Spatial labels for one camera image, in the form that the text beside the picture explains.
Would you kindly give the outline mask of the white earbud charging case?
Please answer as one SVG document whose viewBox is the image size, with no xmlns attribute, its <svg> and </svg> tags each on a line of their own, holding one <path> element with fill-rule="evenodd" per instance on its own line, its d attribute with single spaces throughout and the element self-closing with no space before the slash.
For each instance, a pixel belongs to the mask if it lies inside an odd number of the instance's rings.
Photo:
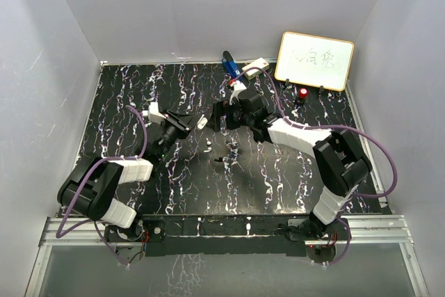
<svg viewBox="0 0 445 297">
<path fill-rule="evenodd" d="M 204 117 L 204 116 L 202 116 L 202 117 L 200 118 L 200 120 L 198 121 L 196 127 L 197 127 L 199 130 L 203 130 L 203 129 L 205 128 L 207 122 L 208 122 L 207 118 Z"/>
</svg>

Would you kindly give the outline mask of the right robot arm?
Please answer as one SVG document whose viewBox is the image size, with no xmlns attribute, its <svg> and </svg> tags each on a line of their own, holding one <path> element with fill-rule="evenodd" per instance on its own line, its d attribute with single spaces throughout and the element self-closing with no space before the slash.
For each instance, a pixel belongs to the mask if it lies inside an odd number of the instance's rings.
<svg viewBox="0 0 445 297">
<path fill-rule="evenodd" d="M 360 183 L 372 171 L 371 162 L 349 129 L 314 129 L 292 126 L 278 113 L 269 111 L 261 96 L 251 90 L 232 93 L 213 104 L 207 127 L 220 131 L 247 127 L 258 143 L 285 145 L 312 156 L 318 166 L 323 190 L 309 218 L 294 230 L 305 236 L 326 239 L 334 221 Z"/>
</svg>

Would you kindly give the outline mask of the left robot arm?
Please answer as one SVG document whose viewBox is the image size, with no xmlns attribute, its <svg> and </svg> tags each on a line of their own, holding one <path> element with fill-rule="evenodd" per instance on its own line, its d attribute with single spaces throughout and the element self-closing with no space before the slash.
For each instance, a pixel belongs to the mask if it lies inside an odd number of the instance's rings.
<svg viewBox="0 0 445 297">
<path fill-rule="evenodd" d="M 178 140 L 187 138 L 194 128 L 202 129 L 207 119 L 199 114 L 178 114 L 172 111 L 148 113 L 149 121 L 161 125 L 161 135 L 149 141 L 147 127 L 140 113 L 136 114 L 143 128 L 143 141 L 139 151 L 132 156 L 85 155 L 61 186 L 57 200 L 67 207 L 56 232 L 61 238 L 72 231 L 65 228 L 71 212 L 93 222 L 101 221 L 119 228 L 121 235 L 130 241 L 143 234 L 143 223 L 138 212 L 117 200 L 119 185 L 150 180 L 156 167 L 164 160 Z"/>
</svg>

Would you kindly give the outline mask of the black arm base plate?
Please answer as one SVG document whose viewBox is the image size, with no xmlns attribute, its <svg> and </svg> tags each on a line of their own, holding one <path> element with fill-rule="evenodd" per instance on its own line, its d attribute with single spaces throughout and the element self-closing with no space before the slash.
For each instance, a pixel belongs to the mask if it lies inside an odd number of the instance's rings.
<svg viewBox="0 0 445 297">
<path fill-rule="evenodd" d="M 136 219 L 132 230 L 106 228 L 106 240 L 139 247 L 147 257 L 167 255 L 285 254 L 304 257 L 310 244 L 336 246 L 350 236 L 346 221 L 333 223 L 321 238 L 294 230 L 307 214 L 154 215 Z"/>
</svg>

